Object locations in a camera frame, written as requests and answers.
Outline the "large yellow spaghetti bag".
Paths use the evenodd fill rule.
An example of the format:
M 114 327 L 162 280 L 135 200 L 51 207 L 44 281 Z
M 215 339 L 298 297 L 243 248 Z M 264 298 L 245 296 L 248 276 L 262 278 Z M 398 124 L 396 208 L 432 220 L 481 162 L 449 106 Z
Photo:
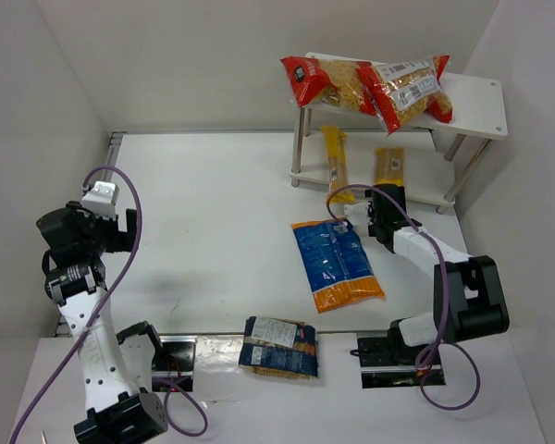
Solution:
M 376 148 L 375 184 L 404 186 L 404 149 L 402 147 Z

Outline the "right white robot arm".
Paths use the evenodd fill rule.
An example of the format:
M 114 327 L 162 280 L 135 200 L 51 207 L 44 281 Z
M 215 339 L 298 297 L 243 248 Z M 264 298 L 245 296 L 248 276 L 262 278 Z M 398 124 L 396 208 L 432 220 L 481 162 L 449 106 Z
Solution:
M 496 262 L 472 256 L 435 238 L 407 214 L 402 186 L 370 187 L 368 234 L 390 253 L 413 263 L 433 283 L 432 309 L 393 321 L 388 342 L 398 350 L 454 344 L 498 335 L 510 317 Z

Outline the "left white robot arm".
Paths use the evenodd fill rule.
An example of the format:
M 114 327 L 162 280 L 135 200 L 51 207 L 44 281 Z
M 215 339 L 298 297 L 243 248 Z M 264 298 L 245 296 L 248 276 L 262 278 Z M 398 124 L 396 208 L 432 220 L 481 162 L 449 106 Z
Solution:
M 116 332 L 106 298 L 103 253 L 130 252 L 137 213 L 129 228 L 116 218 L 70 201 L 36 223 L 49 248 L 42 260 L 47 296 L 64 316 L 84 378 L 86 417 L 74 425 L 79 443 L 144 443 L 168 430 L 160 399 L 152 392 L 151 365 L 161 343 L 146 321 Z

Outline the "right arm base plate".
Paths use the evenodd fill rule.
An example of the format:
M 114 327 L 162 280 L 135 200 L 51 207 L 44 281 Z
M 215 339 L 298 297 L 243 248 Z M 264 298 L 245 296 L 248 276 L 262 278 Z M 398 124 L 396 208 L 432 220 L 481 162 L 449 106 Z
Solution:
M 425 347 L 407 346 L 400 333 L 377 331 L 358 334 L 350 355 L 359 360 L 363 389 L 419 387 L 426 371 L 415 360 Z

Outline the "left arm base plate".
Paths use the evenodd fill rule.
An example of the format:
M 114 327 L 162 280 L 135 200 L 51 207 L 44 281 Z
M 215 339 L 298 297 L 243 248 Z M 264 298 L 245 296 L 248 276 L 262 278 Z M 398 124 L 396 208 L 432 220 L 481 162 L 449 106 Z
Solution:
M 168 385 L 157 382 L 167 379 L 192 392 L 193 371 L 196 355 L 196 336 L 163 335 L 162 351 L 157 352 L 152 361 L 152 390 L 154 392 L 175 391 Z

